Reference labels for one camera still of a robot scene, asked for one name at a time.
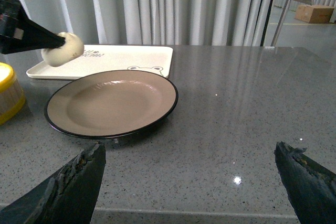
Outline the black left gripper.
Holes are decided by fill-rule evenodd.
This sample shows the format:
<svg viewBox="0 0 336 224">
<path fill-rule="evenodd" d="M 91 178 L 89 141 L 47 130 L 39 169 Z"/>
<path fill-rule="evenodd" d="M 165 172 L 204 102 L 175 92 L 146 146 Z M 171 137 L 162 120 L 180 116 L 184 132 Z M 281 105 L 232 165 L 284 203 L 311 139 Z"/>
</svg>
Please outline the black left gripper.
<svg viewBox="0 0 336 224">
<path fill-rule="evenodd" d="M 1 0 L 1 53 L 58 48 L 65 39 L 30 20 L 19 0 Z"/>
</svg>

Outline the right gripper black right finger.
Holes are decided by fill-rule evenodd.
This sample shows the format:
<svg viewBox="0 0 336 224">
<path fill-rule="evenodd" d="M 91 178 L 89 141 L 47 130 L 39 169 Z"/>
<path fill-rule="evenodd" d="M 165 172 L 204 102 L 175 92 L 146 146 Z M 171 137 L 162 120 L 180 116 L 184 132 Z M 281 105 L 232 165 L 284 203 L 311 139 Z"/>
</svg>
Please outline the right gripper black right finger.
<svg viewBox="0 0 336 224">
<path fill-rule="evenodd" d="M 288 199 L 300 223 L 335 223 L 335 173 L 305 151 L 276 143 L 275 162 Z"/>
</svg>

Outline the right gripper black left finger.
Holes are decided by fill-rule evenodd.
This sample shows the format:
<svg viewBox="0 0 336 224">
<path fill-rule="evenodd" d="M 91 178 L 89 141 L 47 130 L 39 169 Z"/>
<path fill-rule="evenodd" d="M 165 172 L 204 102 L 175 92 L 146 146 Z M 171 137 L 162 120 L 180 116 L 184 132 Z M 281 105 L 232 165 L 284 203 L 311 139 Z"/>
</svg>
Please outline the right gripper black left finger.
<svg viewBox="0 0 336 224">
<path fill-rule="evenodd" d="M 1 223 L 90 223 L 106 148 L 96 143 L 1 210 Z"/>
</svg>

